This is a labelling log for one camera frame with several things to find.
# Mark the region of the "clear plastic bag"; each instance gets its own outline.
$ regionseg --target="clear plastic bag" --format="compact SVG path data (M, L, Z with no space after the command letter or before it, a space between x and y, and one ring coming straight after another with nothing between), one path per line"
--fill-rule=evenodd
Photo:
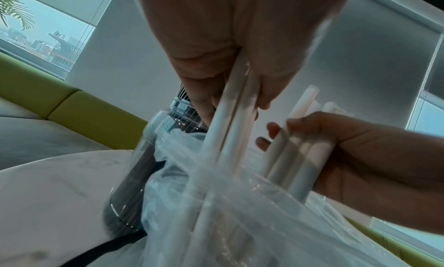
M201 144L202 134L158 134L156 158L166 165L145 187L144 267L183 267L189 258L195 267L408 266L360 234L322 197L311 195L305 206L255 175L258 154L248 153L233 175L229 167L202 162ZM185 193L187 186L193 194ZM196 197L208 194L211 198ZM207 210L212 225L206 233L176 226L184 211L200 221ZM177 229L185 233L174 242L171 232ZM206 244L191 247L195 237Z

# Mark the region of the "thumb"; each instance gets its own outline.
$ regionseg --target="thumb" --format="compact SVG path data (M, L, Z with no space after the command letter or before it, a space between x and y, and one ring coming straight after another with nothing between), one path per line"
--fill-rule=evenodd
M374 124L347 116L316 112L301 119L288 119L287 128L292 132L322 136L340 143L374 129Z

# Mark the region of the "round table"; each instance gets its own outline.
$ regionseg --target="round table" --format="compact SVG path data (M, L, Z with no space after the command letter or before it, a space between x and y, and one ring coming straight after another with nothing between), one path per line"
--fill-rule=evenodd
M111 240L103 211L130 155L84 152L0 171L0 267L58 267Z

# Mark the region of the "green cushion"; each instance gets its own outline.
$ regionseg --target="green cushion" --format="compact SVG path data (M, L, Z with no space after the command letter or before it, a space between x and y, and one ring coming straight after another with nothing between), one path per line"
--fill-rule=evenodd
M0 97L47 118L76 91L64 81L0 53Z
M62 102L48 117L112 149L134 149L147 121L79 91Z
M356 229L361 231L364 235L377 242L379 245L387 249L389 252L401 258L405 263L412 267L444 267L444 263L434 259L414 248L411 248L397 240L394 240L388 236L382 235L370 228L347 218L347 220L355 226Z

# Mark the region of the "palm leaf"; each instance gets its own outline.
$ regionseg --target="palm leaf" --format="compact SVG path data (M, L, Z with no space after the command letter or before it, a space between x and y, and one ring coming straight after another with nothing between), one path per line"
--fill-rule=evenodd
M6 16L20 20L22 30L34 28L32 12L25 6L22 0L0 0L0 19L6 23Z

